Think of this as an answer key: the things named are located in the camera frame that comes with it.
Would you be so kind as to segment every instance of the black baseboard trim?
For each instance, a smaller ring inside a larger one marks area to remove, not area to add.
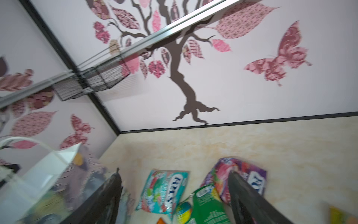
[[[132,130],[132,131],[122,131],[121,134],[140,133],[140,132],[157,132],[157,131],[180,130],[180,129],[191,129],[191,128],[211,128],[211,127],[245,125],[245,124],[262,124],[262,123],[286,122],[286,121],[295,121],[295,120],[314,120],[314,119],[324,119],[324,118],[342,118],[342,117],[351,117],[351,116],[358,116],[358,111],[357,112],[348,112],[348,113],[338,113],[338,114],[323,114],[323,115],[293,117],[293,118],[278,118],[278,119],[269,119],[269,120],[250,120],[250,121],[232,122],[232,123],[225,123],[225,124],[207,124],[207,125],[178,127],[178,128],[141,129],[141,130]]]

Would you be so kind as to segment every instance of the green snack bag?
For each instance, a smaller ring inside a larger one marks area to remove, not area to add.
[[[214,183],[194,191],[176,209],[178,224],[230,224]]]

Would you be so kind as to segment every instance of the metal rail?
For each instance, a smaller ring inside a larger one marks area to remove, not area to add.
[[[116,59],[116,58],[126,58],[144,48],[150,47],[151,45],[201,21],[206,19],[207,17],[215,14],[216,12],[223,10],[227,7],[230,7],[233,4],[238,3],[241,0],[214,0],[205,6],[195,10],[194,12],[189,13],[188,15],[178,19],[177,21],[167,25],[166,27],[160,29],[159,31],[149,35],[148,37],[141,39],[140,41],[134,43],[133,45],[125,48],[121,54],[117,56],[110,57],[94,67],[106,63],[110,60]],[[66,72],[58,74],[52,78],[46,79],[44,81],[38,82],[36,84],[31,85],[30,87],[24,88],[20,91],[11,93],[5,97],[0,98],[0,108],[3,108],[5,106],[11,105],[12,103],[21,100],[31,94],[34,94],[44,88],[47,88],[51,85],[53,85],[56,82],[60,82],[62,80],[67,79],[68,77],[71,77],[75,75],[73,72]]]

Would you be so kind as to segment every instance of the butterfly decal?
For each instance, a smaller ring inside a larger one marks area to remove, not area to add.
[[[281,39],[276,58],[256,60],[246,65],[244,69],[258,75],[265,72],[267,81],[276,81],[279,86],[282,86],[280,79],[286,76],[283,66],[298,68],[303,63],[311,66],[312,64],[305,60],[308,50],[303,47],[297,47],[302,39],[298,25],[299,22],[296,21],[288,28]]]
[[[82,120],[79,117],[71,114],[71,124],[75,133],[72,133],[61,143],[60,149],[67,148],[78,143],[87,143],[88,138],[84,134],[91,133],[92,127],[89,123],[82,123]]]

